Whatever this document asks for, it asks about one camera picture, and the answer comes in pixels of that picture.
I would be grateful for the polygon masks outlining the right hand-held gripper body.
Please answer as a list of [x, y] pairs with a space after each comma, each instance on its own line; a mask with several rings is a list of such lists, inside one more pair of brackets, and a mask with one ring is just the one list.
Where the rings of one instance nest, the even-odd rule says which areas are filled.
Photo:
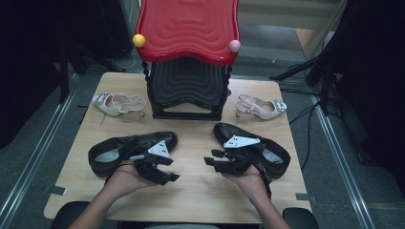
[[266, 172], [261, 153], [264, 146], [259, 138], [232, 136], [224, 144], [224, 156], [227, 161], [221, 166], [221, 172], [228, 175], [241, 175], [253, 165], [261, 174]]

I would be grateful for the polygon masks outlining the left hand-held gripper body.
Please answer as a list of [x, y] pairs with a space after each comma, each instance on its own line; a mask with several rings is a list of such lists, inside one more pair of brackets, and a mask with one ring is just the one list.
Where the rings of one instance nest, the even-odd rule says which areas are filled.
[[148, 163], [153, 164], [158, 168], [158, 166], [161, 164], [156, 165], [154, 163], [154, 156], [171, 157], [164, 140], [161, 140], [158, 143], [141, 144], [134, 150], [130, 151], [128, 160], [132, 161], [136, 167], [140, 164]]

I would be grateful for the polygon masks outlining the black leather shoe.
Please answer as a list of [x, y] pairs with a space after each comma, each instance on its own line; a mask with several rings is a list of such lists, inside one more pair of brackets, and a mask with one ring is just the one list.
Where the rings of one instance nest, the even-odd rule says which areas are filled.
[[178, 137], [173, 132], [112, 137], [93, 146], [88, 152], [88, 161], [98, 177], [107, 177], [123, 160], [128, 160], [131, 150], [141, 144], [158, 143], [161, 140], [166, 142], [169, 151], [178, 143]]
[[271, 139], [252, 134], [237, 126], [222, 122], [214, 126], [213, 133], [221, 144], [225, 144], [233, 136], [258, 139], [258, 143], [230, 149], [229, 153], [243, 156], [250, 162], [263, 165], [266, 174], [271, 178], [281, 177], [289, 166], [290, 155], [288, 151]]

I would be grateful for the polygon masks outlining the beige high-heel sandal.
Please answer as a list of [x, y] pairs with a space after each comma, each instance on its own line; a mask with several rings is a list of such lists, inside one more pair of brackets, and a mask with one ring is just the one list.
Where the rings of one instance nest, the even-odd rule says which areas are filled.
[[250, 94], [241, 94], [235, 103], [236, 116], [256, 115], [262, 120], [271, 120], [287, 110], [286, 103], [279, 99], [263, 100]]
[[101, 93], [92, 98], [92, 102], [102, 112], [109, 116], [118, 116], [128, 113], [138, 113], [144, 116], [147, 102], [137, 94], [108, 94]]

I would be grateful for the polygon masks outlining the red and black shoe rack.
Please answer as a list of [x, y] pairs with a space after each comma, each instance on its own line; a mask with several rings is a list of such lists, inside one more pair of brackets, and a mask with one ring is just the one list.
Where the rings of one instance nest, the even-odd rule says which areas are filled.
[[229, 96], [239, 0], [141, 0], [135, 34], [154, 118], [220, 120]]

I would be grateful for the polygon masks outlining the person's left hand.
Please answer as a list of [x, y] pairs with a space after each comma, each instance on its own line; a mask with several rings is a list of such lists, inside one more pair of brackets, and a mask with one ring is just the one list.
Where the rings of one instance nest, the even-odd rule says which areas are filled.
[[137, 190], [155, 186], [143, 177], [140, 177], [135, 164], [130, 160], [121, 162], [104, 185], [102, 192], [107, 199], [117, 200], [126, 197]]

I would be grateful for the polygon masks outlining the person's right hand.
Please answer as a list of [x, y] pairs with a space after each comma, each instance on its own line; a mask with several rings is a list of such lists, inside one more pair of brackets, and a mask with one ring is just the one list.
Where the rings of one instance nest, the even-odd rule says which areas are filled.
[[270, 203], [260, 172], [253, 165], [241, 175], [223, 174], [223, 177], [235, 182], [253, 205], [268, 205]]

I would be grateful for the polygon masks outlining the grey tape strip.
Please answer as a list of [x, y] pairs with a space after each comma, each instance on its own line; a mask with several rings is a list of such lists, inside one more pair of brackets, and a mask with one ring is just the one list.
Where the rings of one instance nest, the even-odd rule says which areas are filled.
[[307, 200], [310, 203], [316, 203], [317, 198], [315, 196], [309, 195], [309, 194], [303, 194], [303, 193], [296, 193], [295, 194], [297, 200]]
[[48, 193], [49, 194], [54, 194], [54, 195], [59, 195], [59, 196], [64, 196], [67, 192], [66, 187], [60, 187], [60, 186], [52, 186], [49, 188]]

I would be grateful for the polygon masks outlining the black tripod stand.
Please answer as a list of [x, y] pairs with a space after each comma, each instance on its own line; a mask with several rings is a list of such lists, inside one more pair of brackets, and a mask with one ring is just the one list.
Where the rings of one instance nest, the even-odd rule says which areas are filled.
[[329, 114], [328, 110], [328, 95], [330, 83], [333, 77], [333, 65], [332, 65], [332, 54], [328, 49], [321, 51], [318, 55], [313, 57], [311, 60], [306, 61], [303, 64], [293, 67], [292, 69], [281, 73], [279, 75], [271, 76], [270, 80], [284, 80], [287, 79], [299, 72], [302, 72], [308, 68], [310, 71], [306, 76], [306, 83], [313, 87], [319, 81], [322, 81], [322, 90], [319, 95], [320, 98], [320, 107], [324, 115]]

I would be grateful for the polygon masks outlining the yellow ball knob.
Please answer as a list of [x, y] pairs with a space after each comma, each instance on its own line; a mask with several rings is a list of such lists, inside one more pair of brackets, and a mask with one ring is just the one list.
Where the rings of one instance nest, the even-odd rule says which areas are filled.
[[137, 47], [137, 48], [142, 48], [146, 43], [146, 39], [142, 34], [135, 34], [133, 37], [133, 44]]

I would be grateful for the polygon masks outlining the black curtain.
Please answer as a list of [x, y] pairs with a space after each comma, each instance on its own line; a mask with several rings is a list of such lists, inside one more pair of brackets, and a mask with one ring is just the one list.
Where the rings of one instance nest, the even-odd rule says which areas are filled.
[[390, 172], [405, 195], [405, 0], [348, 0], [307, 83], [331, 78], [363, 158]]
[[85, 57], [113, 72], [131, 49], [133, 0], [0, 0], [0, 150], [56, 87], [69, 92], [67, 68]]

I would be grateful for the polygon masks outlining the metal floor rail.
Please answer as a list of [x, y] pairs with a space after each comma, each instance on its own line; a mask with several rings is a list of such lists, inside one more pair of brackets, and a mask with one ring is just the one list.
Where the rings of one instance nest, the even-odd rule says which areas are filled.
[[373, 217], [344, 156], [330, 120], [323, 114], [321, 108], [317, 108], [316, 112], [361, 229], [375, 229]]
[[72, 102], [79, 76], [68, 77], [66, 97], [52, 93], [10, 145], [0, 150], [0, 229], [11, 223], [61, 121]]

